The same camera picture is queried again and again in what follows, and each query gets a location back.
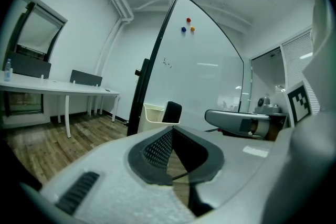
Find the desk leg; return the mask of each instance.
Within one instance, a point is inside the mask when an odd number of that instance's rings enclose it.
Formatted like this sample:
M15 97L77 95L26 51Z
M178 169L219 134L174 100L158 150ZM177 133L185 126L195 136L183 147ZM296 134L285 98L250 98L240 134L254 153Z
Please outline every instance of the desk leg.
M92 96L88 98L88 115L91 116L91 108L92 108Z
M70 138L71 137L71 133L70 133L70 124L69 124L69 96L66 95L65 96L65 128L66 128L66 132L67 132L67 137Z
M99 114L103 113L104 96L101 97Z
M94 107L95 107L94 114L95 114L95 116L97 116L97 110L98 110L98 99L99 99L99 96L95 96L95 97L94 97Z
M57 95L57 120L61 123L61 96Z
M116 113L117 113L117 109L118 109L118 102L119 102L119 96L115 96L115 100L114 100L114 106L113 106L113 114L112 114L112 121L114 122L116 120Z

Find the wood plank flooring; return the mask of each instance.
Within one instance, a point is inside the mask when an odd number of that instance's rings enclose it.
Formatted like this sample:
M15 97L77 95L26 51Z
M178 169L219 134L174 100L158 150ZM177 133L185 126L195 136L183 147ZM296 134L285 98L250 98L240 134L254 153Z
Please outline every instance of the wood plank flooring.
M105 142L127 134L122 122L106 115L74 116L70 118L71 138L67 138L64 120L10 129L4 137L15 156L42 184L47 183L63 168ZM186 172L179 158L172 153L167 172L177 176ZM187 205L189 187L187 177L174 182L174 191Z

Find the white desk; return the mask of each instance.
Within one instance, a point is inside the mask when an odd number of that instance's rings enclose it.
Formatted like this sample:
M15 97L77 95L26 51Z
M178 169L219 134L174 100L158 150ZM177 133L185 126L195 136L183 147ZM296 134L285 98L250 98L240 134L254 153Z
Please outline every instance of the white desk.
M56 81L52 79L33 78L22 76L18 74L11 74L11 81L4 81L5 72L0 71L0 90L10 92L26 92L26 93L39 93L39 94L56 94L58 95L58 122L60 123L60 96L65 95L65 125L68 138L71 137L69 125L69 98L70 95L87 95L89 96L87 112L91 115L92 96L101 97L100 101L100 114L102 114L103 97L115 97L113 107L112 121L115 121L115 114L117 113L119 93L104 87L86 86L74 84L70 82ZM95 100L95 114L97 114L97 102Z

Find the plastic bottle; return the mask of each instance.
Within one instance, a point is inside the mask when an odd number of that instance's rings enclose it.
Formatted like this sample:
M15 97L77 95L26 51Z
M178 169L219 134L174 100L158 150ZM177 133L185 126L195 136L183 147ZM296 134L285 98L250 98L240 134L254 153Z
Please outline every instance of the plastic bottle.
M11 75L11 63L10 59L7 59L6 68L5 68L5 81L10 81Z

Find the handwriting on whiteboard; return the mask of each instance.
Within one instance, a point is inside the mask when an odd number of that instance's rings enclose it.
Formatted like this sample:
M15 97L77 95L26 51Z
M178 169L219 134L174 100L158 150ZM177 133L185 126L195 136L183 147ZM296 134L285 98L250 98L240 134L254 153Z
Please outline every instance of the handwriting on whiteboard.
M168 68L172 68L172 65L168 63L167 58L163 58L163 64L166 65Z

